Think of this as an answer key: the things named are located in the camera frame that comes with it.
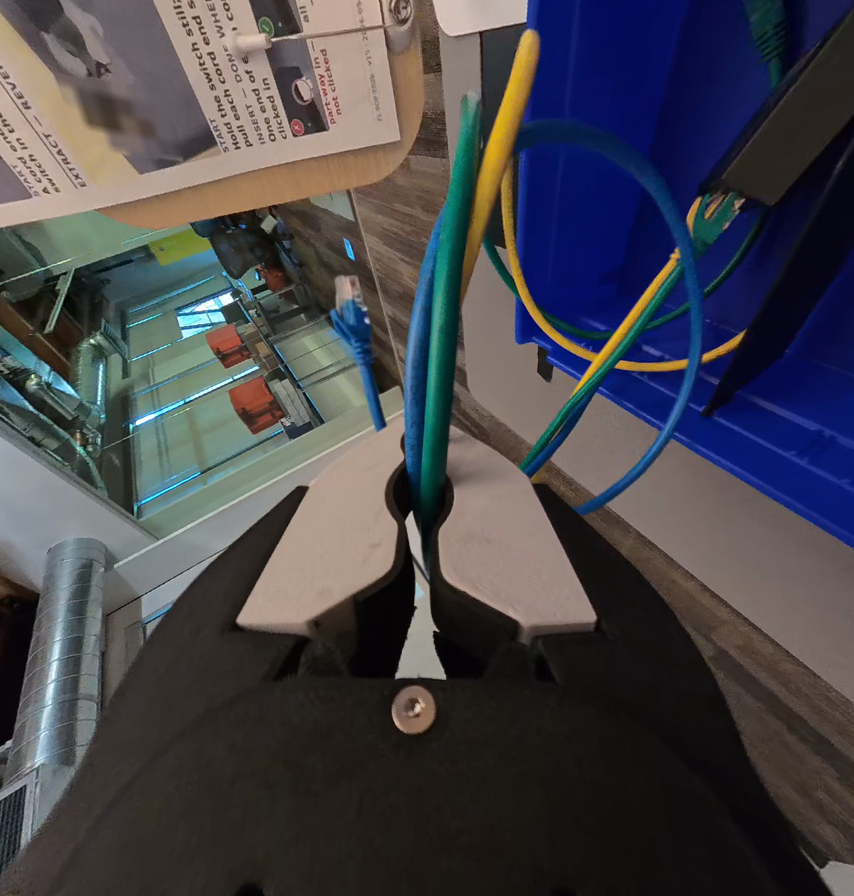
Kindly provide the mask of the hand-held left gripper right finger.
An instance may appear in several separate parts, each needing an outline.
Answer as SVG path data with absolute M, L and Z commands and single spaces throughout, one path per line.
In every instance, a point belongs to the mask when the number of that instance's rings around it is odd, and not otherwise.
M 587 633 L 597 615 L 531 480 L 452 427 L 451 507 L 437 526 L 444 582 L 512 621 L 518 639 Z

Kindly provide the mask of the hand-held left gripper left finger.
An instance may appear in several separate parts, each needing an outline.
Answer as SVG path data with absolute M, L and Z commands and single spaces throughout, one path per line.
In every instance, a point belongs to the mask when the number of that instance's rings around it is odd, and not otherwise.
M 408 513 L 403 420 L 391 419 L 311 482 L 237 625 L 253 632 L 351 636 L 354 602 L 402 570 Z

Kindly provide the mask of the blue plastic bin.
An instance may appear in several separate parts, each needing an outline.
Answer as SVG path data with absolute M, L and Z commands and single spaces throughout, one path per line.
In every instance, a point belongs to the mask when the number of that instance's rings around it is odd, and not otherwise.
M 764 100 L 740 2 L 530 2 L 541 38 L 524 120 L 575 119 L 640 151 L 682 214 Z M 641 185 L 546 144 L 518 168 L 517 244 L 549 324 L 599 350 L 674 249 Z M 735 353 L 702 366 L 673 439 L 854 548 L 854 248 L 785 354 L 711 418 Z

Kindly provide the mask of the black ethernet switch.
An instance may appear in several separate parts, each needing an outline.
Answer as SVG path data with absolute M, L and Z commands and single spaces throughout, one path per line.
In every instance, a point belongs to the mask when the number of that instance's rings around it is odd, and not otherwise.
M 770 92 L 699 186 L 774 206 L 854 118 L 854 6 L 791 69 L 785 2 L 743 2 Z

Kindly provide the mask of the orange machine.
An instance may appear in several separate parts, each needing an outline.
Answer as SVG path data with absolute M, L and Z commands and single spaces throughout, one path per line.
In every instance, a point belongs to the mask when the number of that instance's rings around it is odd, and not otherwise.
M 231 369 L 252 360 L 252 352 L 244 342 L 241 329 L 229 322 L 205 333 L 206 342 L 215 359 L 225 369 Z
M 250 378 L 228 391 L 231 407 L 253 435 L 283 424 L 286 410 L 264 376 Z

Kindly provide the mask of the printed instruction sheet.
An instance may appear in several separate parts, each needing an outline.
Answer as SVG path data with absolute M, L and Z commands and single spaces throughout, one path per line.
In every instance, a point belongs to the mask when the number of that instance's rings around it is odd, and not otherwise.
M 0 228 L 400 137 L 376 1 L 0 1 Z

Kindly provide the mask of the silver ventilation duct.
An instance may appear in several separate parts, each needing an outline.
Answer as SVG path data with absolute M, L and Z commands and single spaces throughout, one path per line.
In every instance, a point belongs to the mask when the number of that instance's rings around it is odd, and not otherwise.
M 68 539 L 45 557 L 7 781 L 41 765 L 77 766 L 101 707 L 106 547 Z

